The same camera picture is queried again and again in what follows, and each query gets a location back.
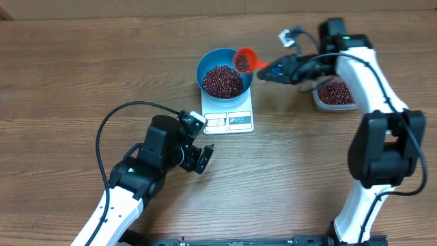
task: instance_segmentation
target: clear plastic container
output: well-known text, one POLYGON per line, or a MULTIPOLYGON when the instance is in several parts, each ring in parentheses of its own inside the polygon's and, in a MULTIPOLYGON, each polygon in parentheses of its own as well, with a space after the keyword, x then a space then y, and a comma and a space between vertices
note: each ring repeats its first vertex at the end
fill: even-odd
POLYGON ((313 98, 315 102, 315 107, 319 109, 320 111, 345 111, 345 110, 352 110, 352 109, 358 109, 358 105, 356 103, 351 105, 327 105, 326 103, 323 103, 319 98, 318 90, 313 90, 313 98))

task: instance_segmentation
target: container of beans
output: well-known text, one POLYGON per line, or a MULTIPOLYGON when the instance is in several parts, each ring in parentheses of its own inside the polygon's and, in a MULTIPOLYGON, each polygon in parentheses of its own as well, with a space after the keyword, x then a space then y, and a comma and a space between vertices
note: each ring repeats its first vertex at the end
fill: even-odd
POLYGON ((231 103, 241 98, 252 84, 253 76, 234 68, 237 51, 221 48, 202 57, 196 69, 197 84, 202 93, 219 103, 231 103))
POLYGON ((321 111, 345 111, 358 109, 347 85, 339 77, 313 90, 315 106, 321 111))

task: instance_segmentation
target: scale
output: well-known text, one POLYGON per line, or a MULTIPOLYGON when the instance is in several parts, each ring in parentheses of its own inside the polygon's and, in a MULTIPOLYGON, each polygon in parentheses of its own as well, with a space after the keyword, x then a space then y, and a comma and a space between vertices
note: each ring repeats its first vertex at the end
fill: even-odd
POLYGON ((206 135, 251 133, 254 129, 251 89, 233 102, 218 102, 201 93, 202 115, 208 120, 206 135))

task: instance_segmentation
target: wooden table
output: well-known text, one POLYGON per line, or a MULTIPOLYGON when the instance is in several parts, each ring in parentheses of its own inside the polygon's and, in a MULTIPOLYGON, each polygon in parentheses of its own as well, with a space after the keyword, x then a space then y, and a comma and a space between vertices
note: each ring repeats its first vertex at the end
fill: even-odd
MULTIPOLYGON (((277 34, 328 17, 365 33, 399 97, 427 116, 429 182, 416 197, 390 197, 372 234, 391 245, 437 241, 436 12, 340 12, 0 22, 0 245, 69 245, 103 185, 96 131, 112 108, 147 100, 201 111, 195 69, 218 47, 251 46, 272 61, 277 34)), ((305 53, 314 52, 304 40, 305 53)), ((296 86, 254 81, 255 131, 199 136, 214 143, 204 174, 175 169, 131 229, 150 238, 278 238, 324 233, 352 182, 348 146, 358 111, 321 113, 296 86)), ((143 141, 150 107, 125 109, 102 136, 107 173, 143 141)), ((400 191, 415 189, 417 168, 400 191)))

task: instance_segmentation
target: orange scoop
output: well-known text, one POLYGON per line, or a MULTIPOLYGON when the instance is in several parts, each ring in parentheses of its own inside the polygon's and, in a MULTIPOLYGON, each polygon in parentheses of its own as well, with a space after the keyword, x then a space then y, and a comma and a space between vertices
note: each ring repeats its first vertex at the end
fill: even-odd
POLYGON ((238 71, 240 71, 242 74, 248 74, 253 72, 257 68, 265 68, 269 65, 267 62, 263 62, 258 60, 258 55, 255 53, 255 51, 249 47, 240 49, 237 51, 237 53, 234 55, 234 67, 237 68, 238 71))

